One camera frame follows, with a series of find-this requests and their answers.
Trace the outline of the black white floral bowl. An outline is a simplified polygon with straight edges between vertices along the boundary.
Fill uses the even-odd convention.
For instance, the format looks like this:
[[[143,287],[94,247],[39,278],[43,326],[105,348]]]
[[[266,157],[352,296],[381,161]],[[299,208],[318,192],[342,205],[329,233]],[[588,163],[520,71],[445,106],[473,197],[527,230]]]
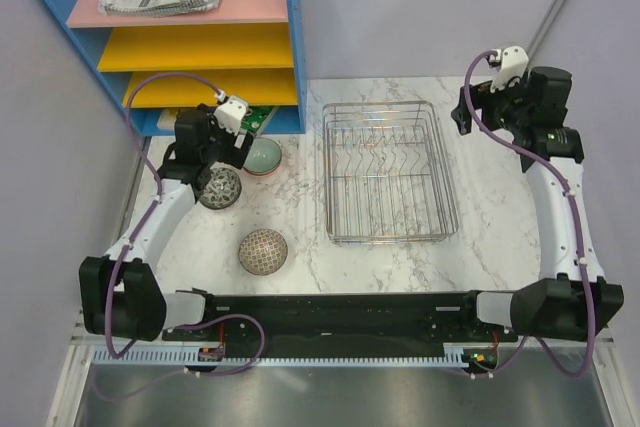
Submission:
[[[232,206],[240,197],[242,184],[239,175],[229,168],[211,169],[211,177],[199,202],[211,210],[223,210]]]

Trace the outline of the chrome wire dish rack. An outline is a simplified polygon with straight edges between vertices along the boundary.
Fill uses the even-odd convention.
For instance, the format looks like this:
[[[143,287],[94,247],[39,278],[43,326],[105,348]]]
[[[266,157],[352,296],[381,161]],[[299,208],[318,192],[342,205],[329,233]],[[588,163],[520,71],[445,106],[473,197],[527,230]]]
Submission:
[[[458,205],[431,103],[331,103],[322,121],[332,242],[440,242],[457,233]]]

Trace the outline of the brown lattice pattern bowl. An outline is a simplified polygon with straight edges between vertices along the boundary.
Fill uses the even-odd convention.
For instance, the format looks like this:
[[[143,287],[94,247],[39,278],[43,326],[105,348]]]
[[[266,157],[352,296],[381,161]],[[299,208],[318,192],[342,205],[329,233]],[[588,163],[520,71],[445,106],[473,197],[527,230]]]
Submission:
[[[288,257],[285,238],[271,229],[258,229],[244,237],[238,249],[240,265],[250,274],[267,276],[283,267]]]

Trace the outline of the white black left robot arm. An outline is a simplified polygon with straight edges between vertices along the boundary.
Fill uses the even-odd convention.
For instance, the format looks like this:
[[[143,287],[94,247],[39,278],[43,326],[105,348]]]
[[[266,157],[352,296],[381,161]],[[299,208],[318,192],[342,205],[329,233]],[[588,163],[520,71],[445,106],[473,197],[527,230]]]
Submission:
[[[219,316],[196,292],[162,292],[154,270],[174,231],[195,206],[211,179],[211,167],[243,167],[254,141],[242,126],[248,104],[232,96],[215,108],[181,112],[175,140],[157,170],[158,192],[146,210],[102,256],[79,268],[86,330],[106,338],[153,341],[184,325],[198,340],[219,329]]]

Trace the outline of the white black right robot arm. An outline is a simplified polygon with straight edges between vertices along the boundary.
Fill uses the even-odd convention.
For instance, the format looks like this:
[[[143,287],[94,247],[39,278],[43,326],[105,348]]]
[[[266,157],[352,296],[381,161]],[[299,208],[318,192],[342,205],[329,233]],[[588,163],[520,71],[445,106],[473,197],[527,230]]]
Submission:
[[[477,341],[495,325],[522,336],[591,341],[621,309],[621,286],[606,281],[591,241],[583,199],[580,134],[564,124],[572,87],[569,72],[534,67],[506,89],[463,84],[451,117],[461,134],[474,125],[508,131],[510,149],[534,199],[540,238],[540,278],[514,292],[483,291],[458,315],[458,328]]]

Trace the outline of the celadon green bowl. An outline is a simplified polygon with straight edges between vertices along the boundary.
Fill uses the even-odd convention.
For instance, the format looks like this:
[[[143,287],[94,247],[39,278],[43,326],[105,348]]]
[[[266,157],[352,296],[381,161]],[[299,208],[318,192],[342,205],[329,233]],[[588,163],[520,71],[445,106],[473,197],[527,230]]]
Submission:
[[[264,172],[278,167],[282,158],[280,145],[272,139],[258,138],[254,141],[244,168]]]

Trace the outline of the green white book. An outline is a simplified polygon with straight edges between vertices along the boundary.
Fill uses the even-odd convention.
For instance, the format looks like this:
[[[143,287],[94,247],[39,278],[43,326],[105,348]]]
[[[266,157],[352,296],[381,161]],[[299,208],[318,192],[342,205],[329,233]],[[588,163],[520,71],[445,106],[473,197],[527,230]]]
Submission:
[[[278,106],[250,106],[242,120],[242,128],[255,137],[260,136],[277,110]]]

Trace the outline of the pink bowl under green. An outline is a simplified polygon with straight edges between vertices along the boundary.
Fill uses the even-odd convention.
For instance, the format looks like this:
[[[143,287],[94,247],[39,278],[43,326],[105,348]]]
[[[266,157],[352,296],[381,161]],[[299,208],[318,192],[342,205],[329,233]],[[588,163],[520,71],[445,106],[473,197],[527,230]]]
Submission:
[[[268,176],[273,175],[274,173],[276,173],[278,170],[279,170],[279,167],[274,167],[273,169],[268,170],[268,171],[264,171],[264,172],[252,171],[252,170],[249,170],[249,169],[246,169],[246,168],[243,169],[243,171],[246,174],[248,174],[248,175],[250,175],[252,177],[255,177],[255,178],[268,177]]]

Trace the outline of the yellow white book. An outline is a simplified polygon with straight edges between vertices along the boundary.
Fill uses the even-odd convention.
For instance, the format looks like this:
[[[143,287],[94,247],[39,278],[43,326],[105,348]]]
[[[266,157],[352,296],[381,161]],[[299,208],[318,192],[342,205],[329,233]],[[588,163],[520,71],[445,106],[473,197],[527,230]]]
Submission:
[[[159,132],[167,135],[175,128],[198,127],[204,125],[207,112],[197,108],[167,108],[164,109],[156,123]]]

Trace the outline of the blue pink yellow shelf unit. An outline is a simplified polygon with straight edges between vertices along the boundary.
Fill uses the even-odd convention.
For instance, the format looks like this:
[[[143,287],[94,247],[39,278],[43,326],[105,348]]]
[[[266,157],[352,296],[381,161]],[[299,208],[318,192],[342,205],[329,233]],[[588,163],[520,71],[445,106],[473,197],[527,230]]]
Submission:
[[[117,108],[155,73],[200,75],[252,106],[273,110],[267,134],[306,130],[301,0],[221,0],[168,18],[102,15],[99,0],[44,0]]]

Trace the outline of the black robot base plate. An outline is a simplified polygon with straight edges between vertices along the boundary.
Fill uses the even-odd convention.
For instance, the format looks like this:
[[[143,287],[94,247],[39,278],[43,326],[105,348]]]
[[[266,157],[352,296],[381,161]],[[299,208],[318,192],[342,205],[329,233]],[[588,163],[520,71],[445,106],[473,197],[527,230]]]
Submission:
[[[518,337],[479,321],[470,293],[247,295],[205,297],[220,326],[164,332],[165,341],[216,342],[254,354],[389,357],[439,354],[447,343],[513,344]]]

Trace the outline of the aluminium frame rail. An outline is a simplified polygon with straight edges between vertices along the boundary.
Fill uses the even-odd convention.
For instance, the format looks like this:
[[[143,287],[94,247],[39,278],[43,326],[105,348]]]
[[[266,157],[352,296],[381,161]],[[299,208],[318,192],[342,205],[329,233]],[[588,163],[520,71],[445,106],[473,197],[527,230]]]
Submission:
[[[95,346],[104,344],[104,337],[102,335],[92,334],[87,331],[82,311],[79,312],[72,329],[70,344],[81,346]]]

